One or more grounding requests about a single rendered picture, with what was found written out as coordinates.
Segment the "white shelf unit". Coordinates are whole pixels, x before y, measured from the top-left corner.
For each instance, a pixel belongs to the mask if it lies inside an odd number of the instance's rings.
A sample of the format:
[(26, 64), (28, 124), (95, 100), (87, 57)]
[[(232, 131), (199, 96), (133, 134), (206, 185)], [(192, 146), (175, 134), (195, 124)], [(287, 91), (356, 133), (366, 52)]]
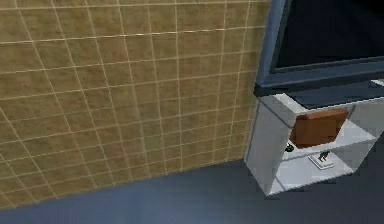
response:
[[(339, 108), (349, 115), (333, 142), (298, 149), (289, 140), (298, 116)], [(244, 161), (269, 196), (354, 173), (382, 133), (382, 80), (266, 96), (256, 106)], [(293, 152), (285, 151), (287, 143)], [(334, 166), (320, 170), (308, 157), (324, 151)]]

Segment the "brown box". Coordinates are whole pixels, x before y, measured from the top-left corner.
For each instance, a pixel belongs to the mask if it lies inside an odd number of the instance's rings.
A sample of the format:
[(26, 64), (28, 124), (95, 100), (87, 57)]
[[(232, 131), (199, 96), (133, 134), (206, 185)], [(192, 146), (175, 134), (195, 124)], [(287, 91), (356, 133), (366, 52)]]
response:
[(289, 140), (298, 149), (333, 142), (348, 115), (346, 108), (300, 115), (296, 118)]

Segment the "small statuette on white base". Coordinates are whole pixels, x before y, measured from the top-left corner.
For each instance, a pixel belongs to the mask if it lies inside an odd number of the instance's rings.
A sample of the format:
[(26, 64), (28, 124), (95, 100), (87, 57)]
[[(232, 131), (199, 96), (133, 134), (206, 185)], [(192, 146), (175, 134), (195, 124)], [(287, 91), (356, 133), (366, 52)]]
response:
[(319, 155), (311, 155), (308, 159), (320, 170), (332, 168), (334, 163), (328, 159), (329, 151), (321, 152)]

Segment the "dark television set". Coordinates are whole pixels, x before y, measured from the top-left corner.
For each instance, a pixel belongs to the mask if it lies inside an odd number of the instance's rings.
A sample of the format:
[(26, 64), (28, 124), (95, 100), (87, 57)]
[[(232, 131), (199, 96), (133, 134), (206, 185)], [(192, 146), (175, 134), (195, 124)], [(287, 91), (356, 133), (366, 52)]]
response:
[(307, 109), (384, 97), (384, 0), (272, 0), (253, 93)]

